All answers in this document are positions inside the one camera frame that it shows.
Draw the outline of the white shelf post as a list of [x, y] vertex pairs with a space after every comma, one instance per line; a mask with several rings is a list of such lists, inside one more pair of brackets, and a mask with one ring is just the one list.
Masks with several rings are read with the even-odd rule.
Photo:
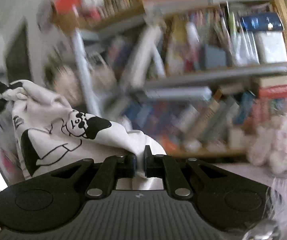
[[86, 104], [86, 108], [89, 113], [101, 117], [98, 97], [96, 96], [92, 87], [92, 79], [88, 69], [88, 61], [86, 58], [84, 42], [79, 27], [74, 28], [71, 34], [71, 41], [75, 54], [76, 66], [78, 69], [80, 88], [83, 93], [83, 99]]

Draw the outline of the pink plush toy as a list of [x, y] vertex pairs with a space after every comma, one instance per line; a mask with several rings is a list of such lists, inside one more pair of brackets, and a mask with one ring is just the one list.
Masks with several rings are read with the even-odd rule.
[[287, 172], [287, 114], [275, 115], [257, 127], [246, 157], [252, 165], [268, 165], [275, 175]]

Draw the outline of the white printed t-shirt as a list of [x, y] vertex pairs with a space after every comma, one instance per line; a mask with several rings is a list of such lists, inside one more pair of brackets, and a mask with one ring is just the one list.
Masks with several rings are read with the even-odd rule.
[[13, 102], [12, 121], [25, 179], [91, 158], [101, 163], [111, 155], [136, 155], [143, 176], [144, 149], [165, 154], [163, 147], [139, 130], [73, 109], [61, 95], [22, 80], [7, 87], [3, 98]]

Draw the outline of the wooden bookshelf with books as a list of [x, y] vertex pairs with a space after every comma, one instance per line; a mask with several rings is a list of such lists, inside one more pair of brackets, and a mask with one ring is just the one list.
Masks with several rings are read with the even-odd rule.
[[[241, 153], [232, 135], [287, 112], [287, 0], [54, 0], [50, 8], [70, 40], [79, 27], [101, 116], [125, 114], [168, 152], [211, 156], [222, 142], [221, 154]], [[76, 65], [45, 76], [87, 110]]]

